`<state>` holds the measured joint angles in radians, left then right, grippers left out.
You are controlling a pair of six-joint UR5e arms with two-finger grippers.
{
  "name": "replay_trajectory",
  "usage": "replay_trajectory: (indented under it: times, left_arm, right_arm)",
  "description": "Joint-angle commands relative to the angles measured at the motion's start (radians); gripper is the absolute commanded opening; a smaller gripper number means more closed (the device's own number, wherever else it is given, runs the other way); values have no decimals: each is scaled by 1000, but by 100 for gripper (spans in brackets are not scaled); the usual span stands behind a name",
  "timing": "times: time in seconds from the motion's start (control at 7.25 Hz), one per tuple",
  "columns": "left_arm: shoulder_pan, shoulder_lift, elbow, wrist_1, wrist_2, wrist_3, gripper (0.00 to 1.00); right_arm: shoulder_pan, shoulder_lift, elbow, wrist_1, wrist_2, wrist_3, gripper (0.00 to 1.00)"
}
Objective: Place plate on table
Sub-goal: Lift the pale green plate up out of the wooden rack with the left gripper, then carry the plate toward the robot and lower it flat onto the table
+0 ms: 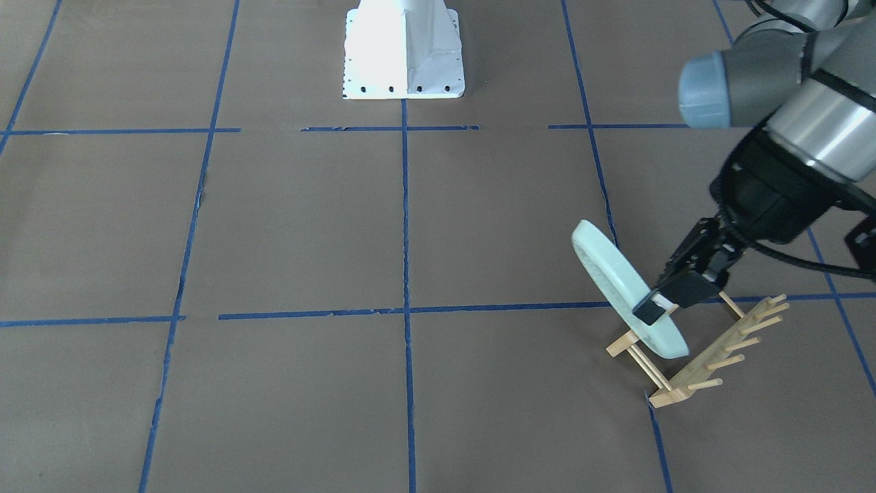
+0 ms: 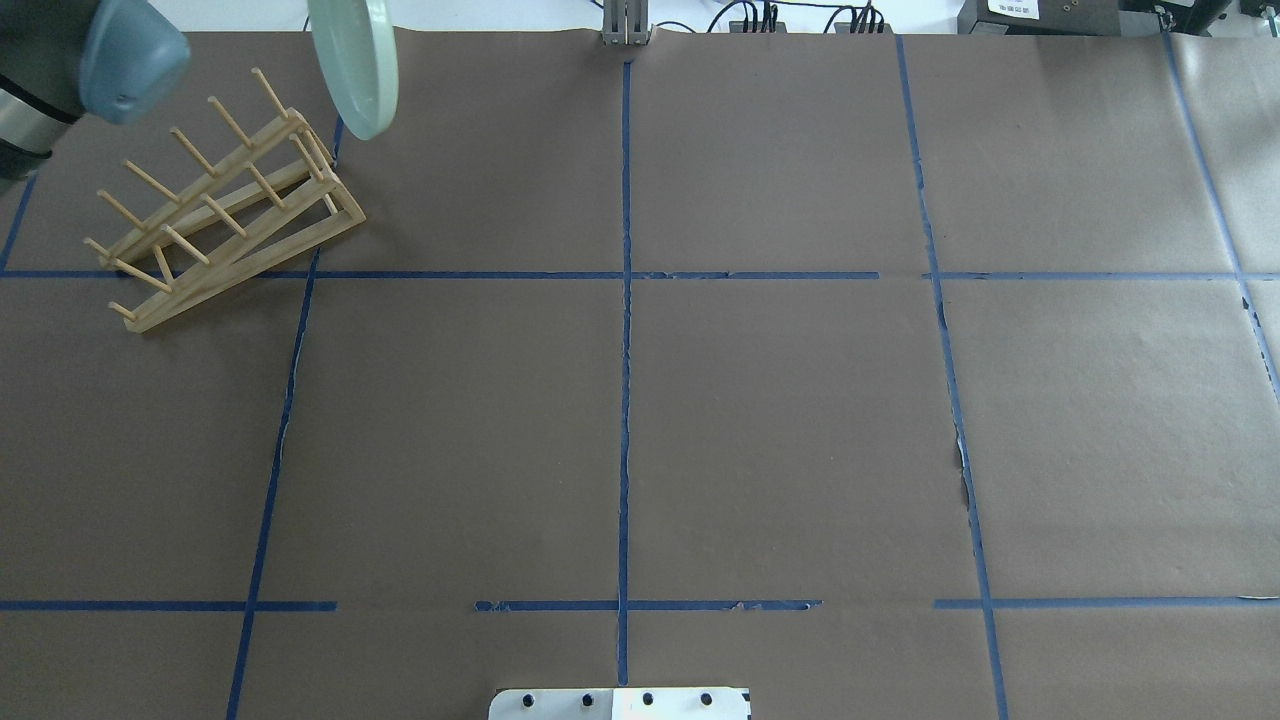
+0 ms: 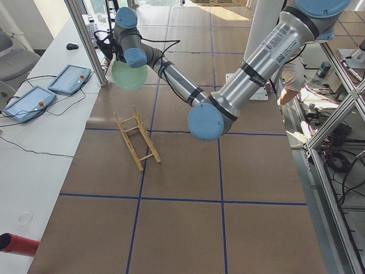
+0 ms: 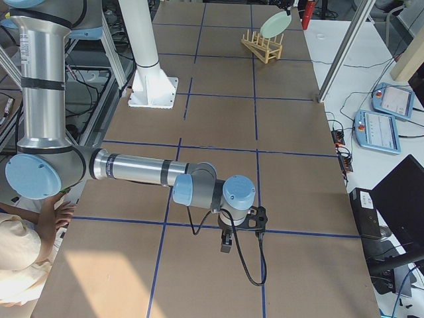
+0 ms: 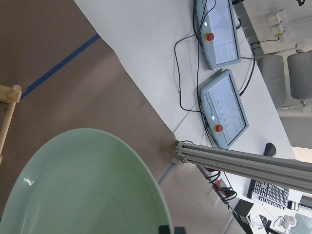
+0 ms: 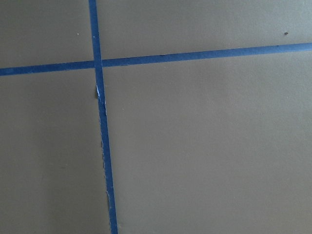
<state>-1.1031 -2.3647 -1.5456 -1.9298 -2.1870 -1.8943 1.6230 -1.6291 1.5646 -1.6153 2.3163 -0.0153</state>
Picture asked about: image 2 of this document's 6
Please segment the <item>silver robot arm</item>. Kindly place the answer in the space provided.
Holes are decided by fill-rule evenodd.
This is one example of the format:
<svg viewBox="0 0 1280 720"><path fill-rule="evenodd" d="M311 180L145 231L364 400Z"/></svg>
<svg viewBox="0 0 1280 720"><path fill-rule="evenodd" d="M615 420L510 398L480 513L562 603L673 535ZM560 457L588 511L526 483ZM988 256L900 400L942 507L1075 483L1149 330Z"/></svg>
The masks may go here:
<svg viewBox="0 0 1280 720"><path fill-rule="evenodd" d="M1 190L45 164L82 117L138 120L189 59L187 37L147 1L4 1Z"/></svg>

